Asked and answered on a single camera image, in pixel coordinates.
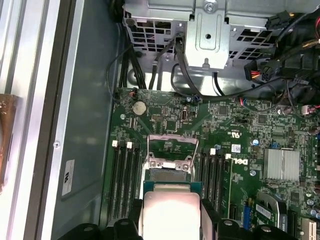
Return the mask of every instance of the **gray metal panel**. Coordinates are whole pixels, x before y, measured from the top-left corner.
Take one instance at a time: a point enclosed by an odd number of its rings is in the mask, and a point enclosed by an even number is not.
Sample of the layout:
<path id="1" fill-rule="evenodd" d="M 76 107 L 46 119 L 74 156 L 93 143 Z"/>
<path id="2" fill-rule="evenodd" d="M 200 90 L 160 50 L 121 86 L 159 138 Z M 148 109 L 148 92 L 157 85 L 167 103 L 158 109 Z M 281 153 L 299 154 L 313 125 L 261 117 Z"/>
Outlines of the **gray metal panel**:
<path id="1" fill-rule="evenodd" d="M 19 98 L 1 186 L 0 239 L 20 240 L 27 221 L 60 1 L 0 2 L 0 92 Z"/>
<path id="2" fill-rule="evenodd" d="M 45 240 L 81 223 L 99 223 L 112 106 L 105 70 L 121 42 L 107 9 L 104 0 L 76 1 L 41 236 Z M 74 160 L 72 186 L 62 196 L 69 160 Z"/>

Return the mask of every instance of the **white slot latch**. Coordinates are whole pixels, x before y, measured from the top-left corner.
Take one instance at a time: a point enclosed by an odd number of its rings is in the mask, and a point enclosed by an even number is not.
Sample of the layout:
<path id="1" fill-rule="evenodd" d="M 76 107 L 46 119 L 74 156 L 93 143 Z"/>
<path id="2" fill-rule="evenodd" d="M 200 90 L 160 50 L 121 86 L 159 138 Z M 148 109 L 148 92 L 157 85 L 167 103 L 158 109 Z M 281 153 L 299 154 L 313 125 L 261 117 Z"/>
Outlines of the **white slot latch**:
<path id="1" fill-rule="evenodd" d="M 210 156 L 216 155 L 216 149 L 215 148 L 210 148 Z"/>
<path id="2" fill-rule="evenodd" d="M 112 141 L 112 147 L 113 148 L 117 148 L 118 147 L 118 141 L 117 140 L 113 140 Z"/>
<path id="3" fill-rule="evenodd" d="M 132 149 L 132 141 L 128 141 L 128 142 L 126 143 L 126 148 L 127 148 L 127 149 Z"/>

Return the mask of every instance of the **label sticker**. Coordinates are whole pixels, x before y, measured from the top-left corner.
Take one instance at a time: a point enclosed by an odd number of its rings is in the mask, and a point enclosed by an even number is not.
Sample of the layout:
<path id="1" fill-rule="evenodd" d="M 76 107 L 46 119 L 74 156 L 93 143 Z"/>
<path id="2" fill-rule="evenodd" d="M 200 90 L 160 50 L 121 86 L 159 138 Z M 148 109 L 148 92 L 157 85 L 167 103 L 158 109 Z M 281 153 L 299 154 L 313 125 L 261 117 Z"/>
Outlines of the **label sticker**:
<path id="1" fill-rule="evenodd" d="M 256 209 L 259 213 L 261 213 L 262 215 L 264 215 L 265 217 L 267 217 L 268 219 L 271 219 L 271 213 L 270 213 L 268 210 L 264 209 L 262 206 L 259 206 L 259 205 L 257 204 L 257 205 L 255 205 L 255 209 Z"/>
<path id="2" fill-rule="evenodd" d="M 75 160 L 69 160 L 65 163 L 62 196 L 71 192 L 72 178 L 74 176 Z"/>
<path id="3" fill-rule="evenodd" d="M 241 145 L 240 144 L 232 144 L 231 145 L 231 152 L 239 154 L 241 153 Z"/>

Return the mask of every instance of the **mounting hole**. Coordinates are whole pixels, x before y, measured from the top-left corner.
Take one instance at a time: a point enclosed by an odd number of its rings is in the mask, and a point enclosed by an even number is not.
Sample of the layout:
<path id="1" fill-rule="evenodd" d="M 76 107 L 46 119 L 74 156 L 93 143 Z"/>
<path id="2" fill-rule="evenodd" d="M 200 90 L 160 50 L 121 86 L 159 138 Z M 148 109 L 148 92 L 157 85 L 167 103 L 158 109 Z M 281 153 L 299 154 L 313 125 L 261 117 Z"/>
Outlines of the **mounting hole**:
<path id="1" fill-rule="evenodd" d="M 85 229 L 83 229 L 83 231 L 85 231 L 85 232 L 90 232 L 90 231 L 92 231 L 93 229 L 94 229 L 93 227 L 87 226 Z"/>

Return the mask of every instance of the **heatsink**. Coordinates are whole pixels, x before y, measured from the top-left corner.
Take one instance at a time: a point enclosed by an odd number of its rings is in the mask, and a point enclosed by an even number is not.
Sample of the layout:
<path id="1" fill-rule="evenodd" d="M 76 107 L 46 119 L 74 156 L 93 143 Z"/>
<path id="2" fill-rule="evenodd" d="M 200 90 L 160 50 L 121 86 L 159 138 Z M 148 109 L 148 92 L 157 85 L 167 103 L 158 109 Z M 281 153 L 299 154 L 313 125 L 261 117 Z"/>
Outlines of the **heatsink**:
<path id="1" fill-rule="evenodd" d="M 264 150 L 264 179 L 299 181 L 299 168 L 299 151 L 285 149 Z"/>

